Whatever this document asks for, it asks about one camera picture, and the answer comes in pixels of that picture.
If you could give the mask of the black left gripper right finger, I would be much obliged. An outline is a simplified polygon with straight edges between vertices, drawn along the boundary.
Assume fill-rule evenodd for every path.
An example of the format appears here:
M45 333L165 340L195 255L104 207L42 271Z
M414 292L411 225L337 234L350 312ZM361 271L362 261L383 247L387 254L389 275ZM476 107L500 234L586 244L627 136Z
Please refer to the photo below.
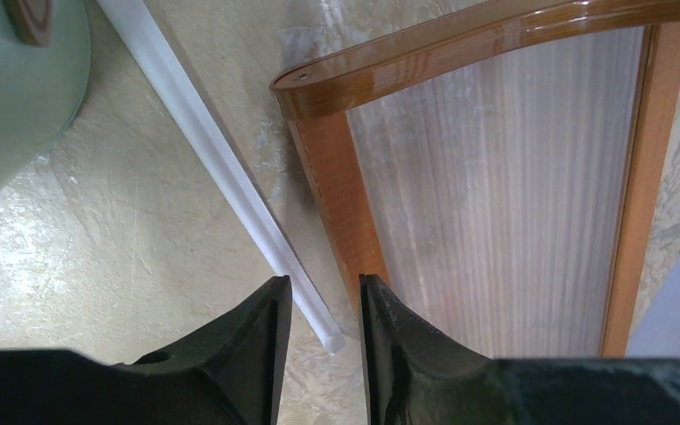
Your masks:
M359 283L369 423L495 423L489 359L409 309L379 276Z

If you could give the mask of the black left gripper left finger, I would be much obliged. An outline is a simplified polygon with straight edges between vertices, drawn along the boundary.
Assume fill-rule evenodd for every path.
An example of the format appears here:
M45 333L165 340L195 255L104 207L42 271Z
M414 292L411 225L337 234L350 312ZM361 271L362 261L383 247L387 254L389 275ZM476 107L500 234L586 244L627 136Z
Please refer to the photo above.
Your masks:
M274 424L290 337L290 278L276 276L220 317L119 368L189 380L243 424Z

